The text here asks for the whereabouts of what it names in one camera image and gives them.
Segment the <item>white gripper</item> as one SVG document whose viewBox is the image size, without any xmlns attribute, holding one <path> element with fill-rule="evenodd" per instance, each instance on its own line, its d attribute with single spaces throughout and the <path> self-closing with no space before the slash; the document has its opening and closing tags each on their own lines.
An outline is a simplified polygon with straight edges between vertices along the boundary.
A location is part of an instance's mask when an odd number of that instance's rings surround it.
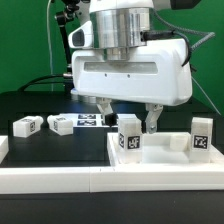
<svg viewBox="0 0 224 224">
<path fill-rule="evenodd" d="M 106 61 L 101 50 L 79 50 L 72 56 L 73 81 L 79 94 L 102 97 L 97 107 L 108 126 L 117 123 L 111 99 L 147 103 L 146 132 L 153 134 L 162 105 L 180 105 L 192 96 L 186 55 L 182 39 L 149 41 L 132 48 L 127 61 Z"/>
</svg>

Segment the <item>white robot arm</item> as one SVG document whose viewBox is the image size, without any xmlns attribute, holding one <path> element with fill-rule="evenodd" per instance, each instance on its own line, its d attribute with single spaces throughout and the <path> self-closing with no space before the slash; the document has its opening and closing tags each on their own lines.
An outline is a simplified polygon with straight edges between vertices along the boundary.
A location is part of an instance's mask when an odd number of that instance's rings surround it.
<svg viewBox="0 0 224 224">
<path fill-rule="evenodd" d="M 161 9 L 191 9 L 201 0 L 81 0 L 82 25 L 69 37 L 77 92 L 97 100 L 105 123 L 114 118 L 110 102 L 146 105 L 146 130 L 157 130 L 163 107 L 192 95 L 190 46 L 173 31 L 158 32 L 152 15 Z"/>
</svg>

